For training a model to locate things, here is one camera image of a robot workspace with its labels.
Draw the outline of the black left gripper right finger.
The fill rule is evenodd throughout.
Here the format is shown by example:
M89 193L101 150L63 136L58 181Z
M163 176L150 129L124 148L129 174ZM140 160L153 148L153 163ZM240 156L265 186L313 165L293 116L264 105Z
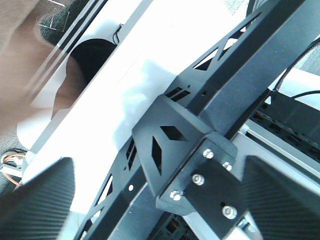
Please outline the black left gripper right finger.
M318 240L320 197L257 156L245 158L240 193L265 240Z

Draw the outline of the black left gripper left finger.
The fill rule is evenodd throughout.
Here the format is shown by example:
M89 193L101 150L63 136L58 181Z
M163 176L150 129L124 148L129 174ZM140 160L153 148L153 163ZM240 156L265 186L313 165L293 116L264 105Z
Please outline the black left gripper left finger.
M2 240L55 240L75 195L74 163L63 157L0 198Z

